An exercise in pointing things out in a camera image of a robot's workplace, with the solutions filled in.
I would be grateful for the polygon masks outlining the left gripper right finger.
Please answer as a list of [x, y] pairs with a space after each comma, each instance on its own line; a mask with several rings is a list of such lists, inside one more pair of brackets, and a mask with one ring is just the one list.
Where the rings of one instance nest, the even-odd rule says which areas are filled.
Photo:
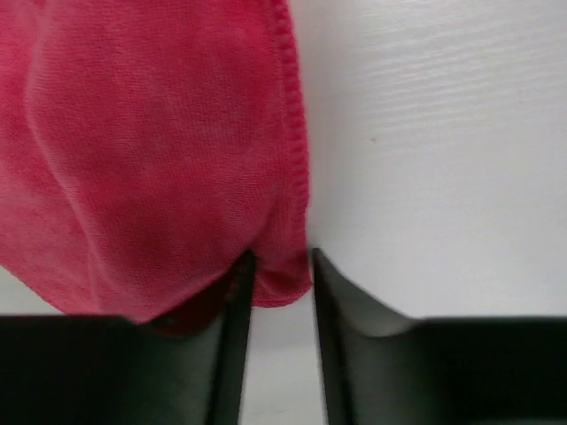
[[328, 423], [565, 423], [565, 318], [414, 319], [312, 259]]

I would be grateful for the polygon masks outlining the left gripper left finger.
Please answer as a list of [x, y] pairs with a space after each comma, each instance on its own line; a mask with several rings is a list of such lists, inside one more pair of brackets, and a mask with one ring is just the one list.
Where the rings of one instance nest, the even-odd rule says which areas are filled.
[[237, 423], [255, 268], [244, 254], [187, 307], [144, 325], [3, 316], [2, 423]]

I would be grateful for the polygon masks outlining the pink towel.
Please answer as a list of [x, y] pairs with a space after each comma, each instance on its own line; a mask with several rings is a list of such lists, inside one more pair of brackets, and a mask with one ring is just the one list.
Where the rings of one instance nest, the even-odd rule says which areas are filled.
[[64, 313], [309, 291], [307, 129], [285, 1], [4, 1], [1, 264]]

